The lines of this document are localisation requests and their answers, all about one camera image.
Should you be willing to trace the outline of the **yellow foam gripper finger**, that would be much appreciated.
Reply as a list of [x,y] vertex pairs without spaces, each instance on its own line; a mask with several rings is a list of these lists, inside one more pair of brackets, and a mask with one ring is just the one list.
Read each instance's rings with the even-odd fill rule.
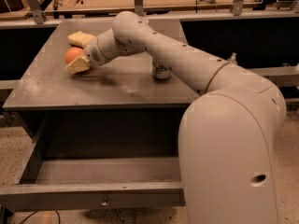
[[89,70],[91,67],[91,62],[85,57],[85,56],[79,56],[76,59],[74,59],[72,62],[70,62],[64,70],[74,75],[76,73],[81,73],[84,71]]

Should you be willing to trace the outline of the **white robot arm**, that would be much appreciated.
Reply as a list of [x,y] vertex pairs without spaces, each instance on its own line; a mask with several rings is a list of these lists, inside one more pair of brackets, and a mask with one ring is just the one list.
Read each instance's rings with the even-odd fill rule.
[[70,74],[146,51],[165,74],[198,93],[178,130],[190,224],[279,224],[273,146],[287,111],[272,81],[162,35],[130,11],[98,36],[78,31],[68,41],[81,49],[66,64]]

